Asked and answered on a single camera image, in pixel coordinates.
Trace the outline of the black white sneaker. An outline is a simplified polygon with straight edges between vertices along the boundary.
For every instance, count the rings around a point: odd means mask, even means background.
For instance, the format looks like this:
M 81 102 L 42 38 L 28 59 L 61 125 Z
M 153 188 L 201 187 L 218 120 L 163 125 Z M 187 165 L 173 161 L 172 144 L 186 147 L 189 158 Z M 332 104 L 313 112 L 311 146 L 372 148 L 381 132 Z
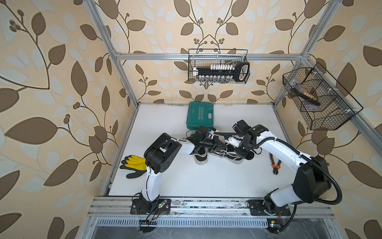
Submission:
M 255 156 L 255 152 L 253 150 L 249 151 L 244 158 L 239 156 L 234 150 L 235 148 L 232 145 L 226 144 L 224 147 L 209 149 L 208 153 L 217 155 L 220 158 L 227 159 L 234 164 L 241 164 L 244 160 L 252 160 Z
M 197 165 L 205 165 L 208 162 L 208 152 L 204 147 L 199 148 L 199 150 L 194 154 L 195 162 Z

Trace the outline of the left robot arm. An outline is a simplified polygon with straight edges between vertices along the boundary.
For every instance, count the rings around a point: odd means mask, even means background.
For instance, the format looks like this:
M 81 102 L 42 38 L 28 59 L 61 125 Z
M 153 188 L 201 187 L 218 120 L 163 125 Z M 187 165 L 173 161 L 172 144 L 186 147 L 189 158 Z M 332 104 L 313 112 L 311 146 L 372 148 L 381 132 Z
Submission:
M 150 207 L 159 207 L 159 185 L 162 173 L 172 164 L 179 153 L 206 159 L 207 154 L 227 149 L 215 131 L 199 126 L 185 139 L 176 139 L 167 133 L 161 134 L 145 151 L 144 158 L 148 175 L 140 200 Z

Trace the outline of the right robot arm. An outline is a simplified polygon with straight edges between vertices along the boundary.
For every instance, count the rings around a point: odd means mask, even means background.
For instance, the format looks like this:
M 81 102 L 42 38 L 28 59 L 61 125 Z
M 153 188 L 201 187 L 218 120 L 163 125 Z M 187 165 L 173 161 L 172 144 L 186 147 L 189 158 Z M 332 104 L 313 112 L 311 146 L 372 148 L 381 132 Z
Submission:
M 313 203 L 334 185 L 322 157 L 312 157 L 299 151 L 261 124 L 251 127 L 240 120 L 233 129 L 241 139 L 230 137 L 228 142 L 240 157 L 246 157 L 249 151 L 261 148 L 281 160 L 295 174 L 292 184 L 276 189 L 265 197 L 270 205 L 282 207 L 287 204 Z

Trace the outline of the yellow tape on arm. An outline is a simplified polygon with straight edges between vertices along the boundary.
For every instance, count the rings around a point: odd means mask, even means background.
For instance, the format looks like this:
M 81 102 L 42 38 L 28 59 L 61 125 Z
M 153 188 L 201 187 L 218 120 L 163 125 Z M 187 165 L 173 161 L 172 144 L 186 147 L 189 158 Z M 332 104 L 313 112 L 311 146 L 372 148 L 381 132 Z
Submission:
M 142 176 L 147 171 L 146 159 L 136 155 L 129 155 L 121 161 L 120 169 L 132 171 L 126 175 L 127 179 L 134 179 Z

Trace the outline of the green plastic tool case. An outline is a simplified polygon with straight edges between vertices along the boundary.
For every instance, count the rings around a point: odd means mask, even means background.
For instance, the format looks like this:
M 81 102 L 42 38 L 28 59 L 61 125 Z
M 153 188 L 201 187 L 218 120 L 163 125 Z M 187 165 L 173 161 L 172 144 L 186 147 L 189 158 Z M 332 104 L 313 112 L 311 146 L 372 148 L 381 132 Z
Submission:
M 186 120 L 189 130 L 196 130 L 199 126 L 213 128 L 214 104 L 208 102 L 190 102 Z

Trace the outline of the orange black cutting pliers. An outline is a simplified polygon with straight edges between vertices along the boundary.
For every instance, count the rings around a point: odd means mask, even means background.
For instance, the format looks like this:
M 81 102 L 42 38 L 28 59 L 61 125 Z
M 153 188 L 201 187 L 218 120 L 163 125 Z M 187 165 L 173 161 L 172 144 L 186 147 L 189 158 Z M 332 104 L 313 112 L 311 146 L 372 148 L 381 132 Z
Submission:
M 278 173 L 279 173 L 279 169 L 281 168 L 281 163 L 282 163 L 282 161 L 279 160 L 279 161 L 277 162 L 277 164 L 275 164 L 274 156 L 273 156 L 271 153 L 270 153 L 270 160 L 271 160 L 271 166 L 272 166 L 272 169 L 273 169 L 273 173 L 274 173 L 275 175 L 278 175 Z

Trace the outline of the black socket set holder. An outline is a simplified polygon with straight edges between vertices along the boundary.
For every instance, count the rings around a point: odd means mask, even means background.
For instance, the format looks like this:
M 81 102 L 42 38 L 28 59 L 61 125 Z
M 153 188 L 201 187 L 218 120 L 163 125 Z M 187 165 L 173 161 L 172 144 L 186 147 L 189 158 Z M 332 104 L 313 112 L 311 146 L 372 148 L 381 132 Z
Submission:
M 209 67 L 194 67 L 191 76 L 201 82 L 238 84 L 246 83 L 250 76 L 249 62 L 211 64 Z

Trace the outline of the black brush in basket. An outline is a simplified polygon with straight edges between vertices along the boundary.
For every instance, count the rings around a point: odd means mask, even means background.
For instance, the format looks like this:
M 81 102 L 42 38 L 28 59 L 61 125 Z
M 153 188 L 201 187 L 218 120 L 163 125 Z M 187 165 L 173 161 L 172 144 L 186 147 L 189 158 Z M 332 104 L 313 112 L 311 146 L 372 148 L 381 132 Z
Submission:
M 292 92 L 294 93 L 294 95 L 301 98 L 302 103 L 306 106 L 320 106 L 321 105 L 321 103 L 318 101 L 317 97 L 308 93 L 306 91 L 306 89 L 304 89 L 304 88 L 293 87 Z

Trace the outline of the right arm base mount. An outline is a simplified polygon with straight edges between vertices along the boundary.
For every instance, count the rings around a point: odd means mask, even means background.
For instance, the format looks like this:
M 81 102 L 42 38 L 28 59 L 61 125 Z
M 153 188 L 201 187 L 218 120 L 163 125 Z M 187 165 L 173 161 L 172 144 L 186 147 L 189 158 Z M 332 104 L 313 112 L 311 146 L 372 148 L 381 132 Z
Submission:
M 251 199 L 247 201 L 251 216 L 290 216 L 288 205 L 278 207 L 271 200 Z

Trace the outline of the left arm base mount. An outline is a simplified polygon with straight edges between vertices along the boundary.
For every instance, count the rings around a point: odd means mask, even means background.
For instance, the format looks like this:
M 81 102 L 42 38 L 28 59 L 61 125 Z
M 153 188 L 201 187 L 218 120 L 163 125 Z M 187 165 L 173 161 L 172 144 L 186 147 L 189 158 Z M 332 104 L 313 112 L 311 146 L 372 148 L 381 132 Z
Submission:
M 171 202 L 171 199 L 161 197 L 157 197 L 153 202 L 149 202 L 140 194 L 138 198 L 132 199 L 130 214 L 149 215 L 161 211 L 161 215 L 168 215 L 171 211 Z

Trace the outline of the aluminium front rail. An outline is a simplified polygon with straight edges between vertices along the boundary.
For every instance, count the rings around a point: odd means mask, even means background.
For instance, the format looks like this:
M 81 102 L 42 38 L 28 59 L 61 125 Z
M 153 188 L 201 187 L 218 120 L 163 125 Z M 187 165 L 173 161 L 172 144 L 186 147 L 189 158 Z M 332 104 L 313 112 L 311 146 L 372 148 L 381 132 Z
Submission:
M 284 224 L 290 217 L 316 222 L 334 214 L 328 205 L 286 205 L 267 214 L 261 199 L 248 198 L 169 198 L 167 204 L 144 213 L 138 199 L 96 197 L 88 217 L 97 226 L 156 228 L 249 228 L 265 229 Z

